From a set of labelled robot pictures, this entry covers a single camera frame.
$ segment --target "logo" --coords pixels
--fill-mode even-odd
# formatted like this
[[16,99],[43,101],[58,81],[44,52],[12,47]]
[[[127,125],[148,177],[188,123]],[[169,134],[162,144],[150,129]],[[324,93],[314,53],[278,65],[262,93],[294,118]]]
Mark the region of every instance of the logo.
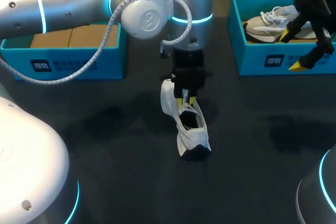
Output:
[[268,55],[264,67],[280,67],[285,55]]
[[51,68],[47,60],[31,60],[30,63],[35,72],[51,72]]
[[140,27],[144,31],[153,31],[160,24],[160,14],[155,11],[144,13],[140,19]]

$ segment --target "white sneaker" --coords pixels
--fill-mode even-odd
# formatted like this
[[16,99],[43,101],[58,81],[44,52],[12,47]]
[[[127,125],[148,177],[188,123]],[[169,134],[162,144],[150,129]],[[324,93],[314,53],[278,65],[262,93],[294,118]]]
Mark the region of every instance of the white sneaker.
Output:
[[180,156],[186,150],[192,150],[198,145],[211,151],[206,123],[196,100],[191,106],[184,103],[179,108],[174,96],[174,83],[170,80],[163,81],[161,86],[161,108],[165,114],[172,116],[176,121],[177,148]]
[[[253,37],[258,42],[273,43],[280,39],[287,24],[299,16],[295,6],[274,7],[269,13],[260,13],[261,16],[254,17],[244,23],[243,27],[247,36]],[[316,35],[307,22],[301,32],[296,34],[299,39],[315,39]]]

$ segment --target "robotic arm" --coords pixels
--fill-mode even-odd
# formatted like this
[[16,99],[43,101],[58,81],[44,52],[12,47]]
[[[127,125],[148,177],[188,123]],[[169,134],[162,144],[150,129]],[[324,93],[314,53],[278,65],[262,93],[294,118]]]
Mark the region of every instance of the robotic arm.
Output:
[[313,68],[324,54],[334,52],[330,34],[336,32],[336,0],[294,0],[294,5],[299,16],[288,23],[280,41],[289,42],[308,21],[318,40],[315,48],[289,68],[293,72],[300,72]]
[[71,29],[96,22],[110,21],[101,46],[91,60],[71,76],[55,81],[25,77],[5,62],[5,68],[26,81],[59,84],[69,81],[95,61],[103,49],[115,21],[134,37],[156,36],[167,24],[169,37],[162,41],[161,55],[172,46],[175,97],[190,102],[205,83],[204,55],[213,0],[0,0],[0,39]]

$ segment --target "shoe sole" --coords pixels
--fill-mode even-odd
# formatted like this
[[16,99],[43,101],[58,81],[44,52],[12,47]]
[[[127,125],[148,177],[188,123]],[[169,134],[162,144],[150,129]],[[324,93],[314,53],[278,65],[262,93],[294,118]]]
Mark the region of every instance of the shoe sole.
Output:
[[[246,39],[249,42],[258,43],[258,44],[274,44],[274,43],[280,42],[281,36],[277,37],[274,41],[264,41],[264,40],[258,39],[258,38],[262,38],[262,36],[252,35],[252,34],[248,33],[246,31],[246,26],[247,26],[247,23],[244,23],[243,24],[244,34],[245,34]],[[310,33],[308,33],[308,35],[307,35],[304,31],[302,31],[302,34],[298,34],[297,37],[295,37],[293,40],[295,40],[295,39],[316,39],[316,36],[313,37],[309,34]]]

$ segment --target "dark tabletop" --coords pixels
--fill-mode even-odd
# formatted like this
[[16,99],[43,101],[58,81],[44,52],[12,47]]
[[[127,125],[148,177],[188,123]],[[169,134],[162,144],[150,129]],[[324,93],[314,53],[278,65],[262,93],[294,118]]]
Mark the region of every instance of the dark tabletop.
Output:
[[86,223],[293,223],[301,178],[335,143],[336,76],[243,77],[227,20],[215,18],[198,102],[212,155],[181,159],[160,107],[159,39],[129,40],[122,81],[56,87],[15,82],[14,100],[63,138],[80,181]]

